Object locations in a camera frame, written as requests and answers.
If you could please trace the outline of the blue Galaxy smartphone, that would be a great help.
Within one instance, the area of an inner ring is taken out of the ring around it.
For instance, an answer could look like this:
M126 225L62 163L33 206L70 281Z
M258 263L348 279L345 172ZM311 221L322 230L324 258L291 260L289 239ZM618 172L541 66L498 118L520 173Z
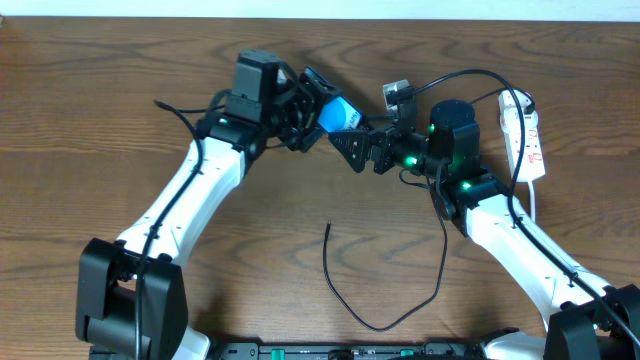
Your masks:
M320 112L318 124L328 133L355 129L359 126L363 114L344 97L336 97L327 103Z

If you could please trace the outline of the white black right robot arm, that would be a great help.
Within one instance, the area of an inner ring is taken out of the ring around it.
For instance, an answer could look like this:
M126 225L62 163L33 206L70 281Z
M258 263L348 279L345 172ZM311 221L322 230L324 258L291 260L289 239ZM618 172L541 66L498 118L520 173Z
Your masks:
M488 251L525 291L546 327L545 337L505 329L470 345L486 359L636 359L639 289L611 286L561 249L526 213L506 186L480 164L480 131L471 104L434 106L427 135L408 119L365 128L363 115L343 99L320 126L357 172L368 160L384 173L398 165L426 178L441 221Z

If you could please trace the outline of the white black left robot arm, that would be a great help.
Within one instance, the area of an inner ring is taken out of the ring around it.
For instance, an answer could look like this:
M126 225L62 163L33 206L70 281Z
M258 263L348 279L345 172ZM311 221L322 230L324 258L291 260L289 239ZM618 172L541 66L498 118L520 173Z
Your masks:
M308 150L362 113L307 67L239 64L231 88L202 111L184 162L144 214L115 240L92 239L79 259L75 335L93 356L204 359L211 339L188 324L183 269L204 228L272 137Z

